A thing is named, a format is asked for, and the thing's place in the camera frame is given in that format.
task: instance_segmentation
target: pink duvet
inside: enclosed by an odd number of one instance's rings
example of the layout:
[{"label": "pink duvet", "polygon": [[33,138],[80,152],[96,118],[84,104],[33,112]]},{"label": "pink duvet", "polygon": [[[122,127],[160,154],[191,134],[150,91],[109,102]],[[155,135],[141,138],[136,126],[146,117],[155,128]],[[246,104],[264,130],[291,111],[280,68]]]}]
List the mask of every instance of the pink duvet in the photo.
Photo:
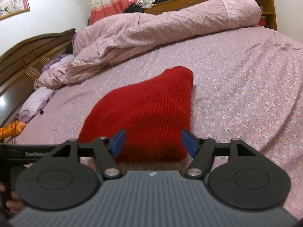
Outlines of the pink duvet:
[{"label": "pink duvet", "polygon": [[260,17],[255,0],[210,0],[158,16],[145,13],[109,16],[79,32],[74,39],[75,59],[44,72],[35,88],[57,89],[79,83],[159,45],[257,25]]}]

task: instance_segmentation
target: round black pad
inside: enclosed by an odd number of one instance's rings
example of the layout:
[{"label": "round black pad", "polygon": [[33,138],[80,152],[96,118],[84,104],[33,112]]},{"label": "round black pad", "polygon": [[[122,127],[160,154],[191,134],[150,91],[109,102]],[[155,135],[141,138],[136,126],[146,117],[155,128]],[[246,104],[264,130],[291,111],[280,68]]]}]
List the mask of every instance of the round black pad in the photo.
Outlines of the round black pad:
[{"label": "round black pad", "polygon": [[45,189],[58,190],[69,186],[73,182],[73,175],[63,170],[51,170],[43,172],[37,182]]},{"label": "round black pad", "polygon": [[97,189],[98,178],[93,170],[63,157],[33,164],[16,181],[24,204],[40,210],[73,208],[89,200]]},{"label": "round black pad", "polygon": [[234,181],[243,188],[260,189],[269,183],[269,176],[257,169],[244,169],[236,172]]},{"label": "round black pad", "polygon": [[241,209],[263,210],[282,206],[290,192],[290,178],[268,159],[239,157],[214,169],[210,191],[221,201]]}]

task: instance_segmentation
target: metal pivot screw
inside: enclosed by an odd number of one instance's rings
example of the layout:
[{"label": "metal pivot screw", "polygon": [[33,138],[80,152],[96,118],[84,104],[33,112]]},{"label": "metal pivot screw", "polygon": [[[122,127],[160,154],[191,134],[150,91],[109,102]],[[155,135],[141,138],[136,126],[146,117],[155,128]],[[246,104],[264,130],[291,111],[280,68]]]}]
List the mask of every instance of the metal pivot screw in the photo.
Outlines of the metal pivot screw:
[{"label": "metal pivot screw", "polygon": [[187,174],[190,176],[200,176],[202,174],[202,171],[198,168],[191,168],[187,171]]},{"label": "metal pivot screw", "polygon": [[119,175],[120,171],[116,168],[109,168],[109,169],[106,169],[104,171],[105,175],[109,176],[109,177],[114,177],[114,176],[117,176]]}]

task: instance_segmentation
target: bed frame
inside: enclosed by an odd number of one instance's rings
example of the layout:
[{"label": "bed frame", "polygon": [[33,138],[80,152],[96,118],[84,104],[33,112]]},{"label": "bed frame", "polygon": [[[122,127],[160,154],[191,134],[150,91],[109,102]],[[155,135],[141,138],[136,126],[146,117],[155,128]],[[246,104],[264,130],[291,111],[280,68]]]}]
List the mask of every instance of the bed frame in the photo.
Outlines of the bed frame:
[{"label": "bed frame", "polygon": [[49,60],[63,54],[75,29],[26,39],[0,56],[0,124],[9,124],[34,92],[34,81]]}]

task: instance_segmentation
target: wooden headboard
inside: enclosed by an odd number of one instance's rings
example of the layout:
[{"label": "wooden headboard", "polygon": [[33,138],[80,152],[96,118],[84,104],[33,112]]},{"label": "wooden headboard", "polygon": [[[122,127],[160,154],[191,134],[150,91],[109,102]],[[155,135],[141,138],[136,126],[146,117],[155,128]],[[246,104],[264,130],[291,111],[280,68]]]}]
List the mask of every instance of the wooden headboard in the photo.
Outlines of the wooden headboard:
[{"label": "wooden headboard", "polygon": [[[169,11],[176,11],[182,8],[193,6],[208,0],[169,0],[158,3],[151,8],[145,8],[145,13],[161,14]],[[276,12],[274,0],[255,0],[259,6],[263,7],[262,15],[266,15],[266,27],[277,30]]]},{"label": "wooden headboard", "polygon": [[0,56],[0,124],[9,123],[14,112],[34,92],[34,81],[49,60],[63,54],[75,29],[26,39]]}]

